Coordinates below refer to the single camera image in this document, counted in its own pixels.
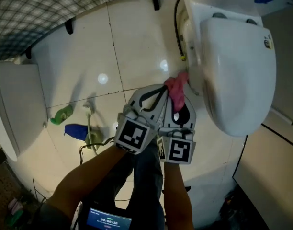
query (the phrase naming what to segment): pink cloth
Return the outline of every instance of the pink cloth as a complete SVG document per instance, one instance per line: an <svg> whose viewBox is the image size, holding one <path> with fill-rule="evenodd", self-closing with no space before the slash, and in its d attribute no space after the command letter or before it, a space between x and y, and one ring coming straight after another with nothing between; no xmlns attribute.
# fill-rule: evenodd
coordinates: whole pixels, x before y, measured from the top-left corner
<svg viewBox="0 0 293 230"><path fill-rule="evenodd" d="M174 113L179 112L185 105L185 97L183 91L183 85L188 81L188 73L180 72L176 78L170 77L165 81L165 85L168 87L169 96L174 103Z"/></svg>

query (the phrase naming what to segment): toilet lid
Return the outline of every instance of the toilet lid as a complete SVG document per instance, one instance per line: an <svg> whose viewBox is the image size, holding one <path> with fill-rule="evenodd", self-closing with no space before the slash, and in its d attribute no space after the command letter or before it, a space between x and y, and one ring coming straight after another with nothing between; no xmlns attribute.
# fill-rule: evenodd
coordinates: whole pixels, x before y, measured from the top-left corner
<svg viewBox="0 0 293 230"><path fill-rule="evenodd" d="M268 29L229 19L201 22L203 92L207 110L225 133L253 133L275 90L276 59Z"/></svg>

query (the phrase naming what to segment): tile floor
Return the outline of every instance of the tile floor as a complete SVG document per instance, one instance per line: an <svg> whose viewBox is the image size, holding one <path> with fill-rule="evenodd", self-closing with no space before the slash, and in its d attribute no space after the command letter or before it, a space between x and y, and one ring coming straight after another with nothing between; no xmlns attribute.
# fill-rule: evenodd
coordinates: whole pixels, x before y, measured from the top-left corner
<svg viewBox="0 0 293 230"><path fill-rule="evenodd" d="M51 123L17 162L9 161L28 188L51 195L62 178L79 165L79 147L84 143L64 135L65 124L87 124L82 105L86 99L96 110L91 125L105 139L114 135L117 113L135 89L163 83L185 70L174 34L176 0L161 0L153 10L151 0L123 0L98 7L79 16L74 34L64 27L54 30L32 48L32 61L39 66L48 117L68 103L74 114L59 126ZM185 184L191 186L194 225L212 223L233 187L232 179L242 150L243 138L222 133L211 121L202 97L185 86L195 107L196 150L191 165L181 166ZM84 151L84 161L92 158ZM117 199L129 199L131 175ZM125 208L128 201L117 201Z"/></svg>

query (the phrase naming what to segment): green bottle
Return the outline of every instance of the green bottle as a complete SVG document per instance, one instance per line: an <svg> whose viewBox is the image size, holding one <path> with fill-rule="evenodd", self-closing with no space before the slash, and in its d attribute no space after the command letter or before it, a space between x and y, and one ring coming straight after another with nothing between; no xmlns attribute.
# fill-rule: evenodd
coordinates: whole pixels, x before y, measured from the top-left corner
<svg viewBox="0 0 293 230"><path fill-rule="evenodd" d="M62 122L64 122L72 114L73 114L73 108L71 105L68 105L68 106L60 109L55 114L55 117L52 117L50 120L51 120L52 124L60 125Z"/></svg>

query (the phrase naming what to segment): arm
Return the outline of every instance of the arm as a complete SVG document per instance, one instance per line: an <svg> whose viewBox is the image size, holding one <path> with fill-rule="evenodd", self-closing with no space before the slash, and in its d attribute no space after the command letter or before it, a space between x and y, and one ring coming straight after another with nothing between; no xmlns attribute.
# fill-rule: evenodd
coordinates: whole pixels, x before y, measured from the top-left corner
<svg viewBox="0 0 293 230"><path fill-rule="evenodd" d="M165 163L164 205L169 230L194 229L192 207L178 164Z"/></svg>
<svg viewBox="0 0 293 230"><path fill-rule="evenodd" d="M125 153L125 150L111 146L75 168L59 183L46 203L72 219L79 202L101 182Z"/></svg>

